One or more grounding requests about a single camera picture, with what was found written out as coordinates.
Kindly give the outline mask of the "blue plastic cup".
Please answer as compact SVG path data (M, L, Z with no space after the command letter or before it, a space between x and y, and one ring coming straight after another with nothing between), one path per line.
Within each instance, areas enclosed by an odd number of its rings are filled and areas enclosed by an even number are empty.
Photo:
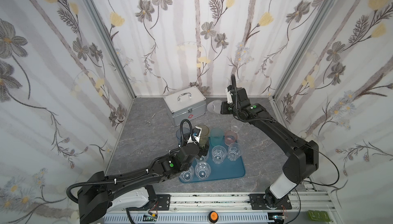
M180 129L178 129L176 131L176 137L177 137L178 141L181 142L181 130Z

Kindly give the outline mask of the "yellow plastic cup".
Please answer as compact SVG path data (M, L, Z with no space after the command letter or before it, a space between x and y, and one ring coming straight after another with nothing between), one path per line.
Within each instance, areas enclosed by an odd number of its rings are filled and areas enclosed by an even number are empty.
M202 124L197 125L197 127L199 127L202 130L200 133L199 145L201 147L204 147L208 143L210 129L206 125L202 125Z

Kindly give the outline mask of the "frosted clear plastic cup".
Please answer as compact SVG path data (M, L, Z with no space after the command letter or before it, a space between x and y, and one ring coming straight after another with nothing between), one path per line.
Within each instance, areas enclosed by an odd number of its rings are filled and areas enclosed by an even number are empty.
M214 100L207 104L207 110L213 114L220 114L221 113L221 105L222 100Z

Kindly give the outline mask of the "pink plastic cup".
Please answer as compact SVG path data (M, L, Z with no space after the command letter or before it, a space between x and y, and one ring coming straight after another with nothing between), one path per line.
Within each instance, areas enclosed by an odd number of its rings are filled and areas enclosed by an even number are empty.
M224 143L229 146L232 143L235 143L237 140L237 133L233 132L233 131L227 131L224 134Z

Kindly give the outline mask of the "teal plastic tray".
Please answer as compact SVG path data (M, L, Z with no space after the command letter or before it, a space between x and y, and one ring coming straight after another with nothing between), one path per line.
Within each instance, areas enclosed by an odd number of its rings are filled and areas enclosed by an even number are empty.
M226 157L222 164L215 164L212 161L212 154L211 154L212 149L213 149L213 146L211 146L209 148L209 151L208 151L209 152L209 159L207 160L207 163L211 167L211 175L209 176L209 178L201 181L197 178L195 171L194 171L193 180L188 183L236 179L236 178L242 178L245 176L246 170L244 167L242 157L238 158L236 161L231 161ZM194 169L195 169L196 164L199 162L200 161L198 159L194 160L194 162L192 164Z

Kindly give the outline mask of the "teal plastic cup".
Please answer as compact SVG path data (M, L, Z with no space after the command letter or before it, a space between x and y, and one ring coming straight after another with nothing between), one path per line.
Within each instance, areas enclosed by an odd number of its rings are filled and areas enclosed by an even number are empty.
M210 145L215 147L223 144L224 131L220 128L213 128L210 131Z

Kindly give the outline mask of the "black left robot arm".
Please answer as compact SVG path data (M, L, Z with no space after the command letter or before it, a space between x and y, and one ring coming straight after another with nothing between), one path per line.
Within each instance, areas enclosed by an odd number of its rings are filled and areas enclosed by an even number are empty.
M195 158L206 154L201 144L200 126L192 127L187 119L181 121L181 145L155 158L147 167L128 173L106 176L103 171L93 174L86 182L75 183L66 190L67 197L78 204L79 222L90 224L104 217L114 201L128 192L151 184L165 182L187 171Z

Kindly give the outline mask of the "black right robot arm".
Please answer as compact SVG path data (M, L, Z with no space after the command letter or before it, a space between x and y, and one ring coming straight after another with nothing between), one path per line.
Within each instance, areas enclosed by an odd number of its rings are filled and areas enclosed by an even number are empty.
M283 206L288 194L301 182L319 169L319 146L306 141L276 121L260 104L252 104L244 88L236 86L236 77L231 75L227 87L227 101L221 105L222 115L233 115L243 123L249 123L266 134L288 157L278 179L266 189L263 203L268 209Z

